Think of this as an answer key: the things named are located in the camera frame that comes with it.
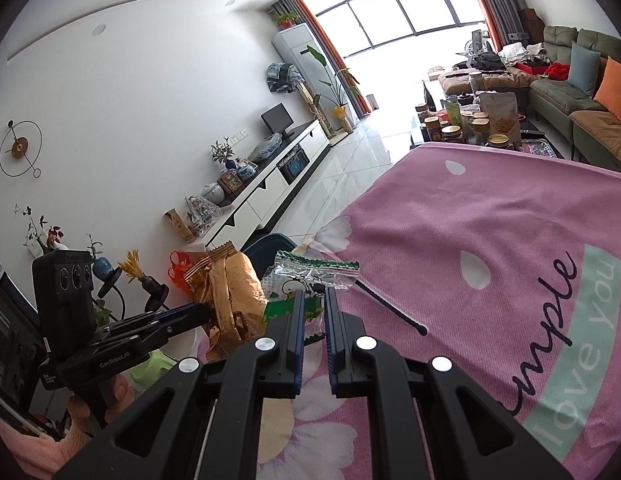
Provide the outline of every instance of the white drawer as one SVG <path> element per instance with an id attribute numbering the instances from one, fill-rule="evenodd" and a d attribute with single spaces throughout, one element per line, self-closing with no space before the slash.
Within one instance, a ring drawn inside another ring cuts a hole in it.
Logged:
<path id="1" fill-rule="evenodd" d="M 263 219 L 287 189 L 288 182 L 284 180 L 279 169 L 275 168 L 270 175 L 258 184 L 248 197 L 247 202 L 257 213 L 259 219 Z"/>
<path id="2" fill-rule="evenodd" d="M 318 154 L 319 150 L 326 144 L 327 138 L 324 135 L 324 131 L 321 129 L 321 126 L 315 126 L 310 133 L 302 139 L 300 144 L 304 152 L 306 152 L 306 156 L 310 161 L 313 161 L 315 155 Z"/>
<path id="3" fill-rule="evenodd" d="M 219 247 L 228 241 L 232 241 L 236 250 L 239 251 L 259 225 L 259 216 L 246 202 L 233 213 L 232 218 L 231 222 L 234 222 L 234 225 L 222 227 L 215 238 L 210 241 L 210 244 Z"/>

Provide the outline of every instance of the green plastic stool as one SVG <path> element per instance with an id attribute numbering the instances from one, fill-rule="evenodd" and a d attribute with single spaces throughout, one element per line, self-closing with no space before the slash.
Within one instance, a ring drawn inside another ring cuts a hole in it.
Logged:
<path id="1" fill-rule="evenodd" d="M 148 360 L 129 370 L 130 376 L 142 388 L 148 390 L 162 375 L 177 364 L 161 350 L 153 350 Z"/>

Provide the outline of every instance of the wall clock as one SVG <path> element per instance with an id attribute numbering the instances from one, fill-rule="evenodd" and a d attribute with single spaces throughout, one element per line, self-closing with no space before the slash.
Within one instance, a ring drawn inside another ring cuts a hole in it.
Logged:
<path id="1" fill-rule="evenodd" d="M 42 131 L 33 121 L 8 121 L 8 131 L 0 146 L 0 168 L 7 176 L 21 176 L 33 171 L 39 178 L 42 170 L 35 163 L 42 151 Z"/>

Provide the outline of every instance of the orange plastic bag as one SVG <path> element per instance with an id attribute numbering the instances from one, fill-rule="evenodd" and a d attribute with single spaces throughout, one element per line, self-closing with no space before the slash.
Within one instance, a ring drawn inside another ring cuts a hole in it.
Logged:
<path id="1" fill-rule="evenodd" d="M 192 298 L 188 283 L 184 279 L 186 270 L 193 266 L 190 256 L 183 251 L 173 251 L 170 254 L 170 264 L 171 268 L 168 270 L 169 278 L 175 285 L 187 293 L 189 298 Z"/>

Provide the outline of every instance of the orange pillow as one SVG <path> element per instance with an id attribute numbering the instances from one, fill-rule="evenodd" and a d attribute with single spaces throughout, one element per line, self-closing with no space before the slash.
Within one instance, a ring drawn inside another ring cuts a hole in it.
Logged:
<path id="1" fill-rule="evenodd" d="M 610 57 L 595 101 L 606 107 L 621 123 L 621 64 Z"/>

